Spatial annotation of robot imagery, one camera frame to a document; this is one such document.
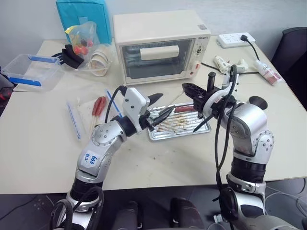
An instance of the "aluminum tray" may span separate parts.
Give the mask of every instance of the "aluminum tray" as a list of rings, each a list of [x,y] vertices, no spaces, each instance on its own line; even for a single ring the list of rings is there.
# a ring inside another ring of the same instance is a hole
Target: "aluminum tray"
[[[176,107],[183,107],[183,106],[191,106],[193,103],[180,103],[175,104]],[[148,111],[151,114],[152,118],[157,117],[159,112],[163,110],[165,106],[151,108]],[[193,133],[193,130],[203,121],[203,119],[197,118],[197,112],[181,112],[181,113],[174,113],[174,110],[169,115],[169,117],[157,125],[154,128],[154,131],[150,132],[148,130],[149,138],[151,140],[162,140],[168,138],[175,138],[175,137],[182,137],[192,134],[198,133],[208,133],[211,131],[210,125],[207,123],[203,125],[199,130]]]

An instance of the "oven window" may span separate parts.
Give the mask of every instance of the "oven window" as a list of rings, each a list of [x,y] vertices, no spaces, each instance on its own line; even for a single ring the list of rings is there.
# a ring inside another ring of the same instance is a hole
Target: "oven window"
[[[180,74],[186,69],[194,40],[193,38],[123,46],[122,54],[126,76],[132,79],[139,79]],[[148,50],[150,50],[149,57],[144,58],[143,51],[148,53]],[[155,54],[157,52],[162,52],[163,55],[157,57]]]

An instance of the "gray floor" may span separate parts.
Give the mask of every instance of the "gray floor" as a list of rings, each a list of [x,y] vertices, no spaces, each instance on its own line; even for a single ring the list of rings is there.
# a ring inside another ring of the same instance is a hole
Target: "gray floor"
[[[303,179],[269,182],[268,186],[285,193],[297,194],[304,187]],[[306,196],[307,189],[300,196]],[[159,228],[168,226],[169,201],[173,197],[183,197],[190,200],[199,210],[204,225],[213,223],[213,214],[219,212],[218,202],[212,199],[218,196],[215,186],[184,186],[150,189],[130,189],[105,191],[105,205],[99,229],[111,228],[115,214],[129,200],[138,201],[144,209],[144,228]],[[15,206],[23,204],[35,195],[0,195],[0,217]],[[49,194],[48,197],[55,203],[65,197],[65,194]],[[1,230],[47,230],[52,204],[45,195],[37,197],[29,204],[16,209],[0,221]],[[302,229],[301,220],[304,217],[295,206],[295,199],[285,195],[274,195],[267,200],[267,212],[288,221],[295,227]],[[210,230],[220,230],[213,226]]]

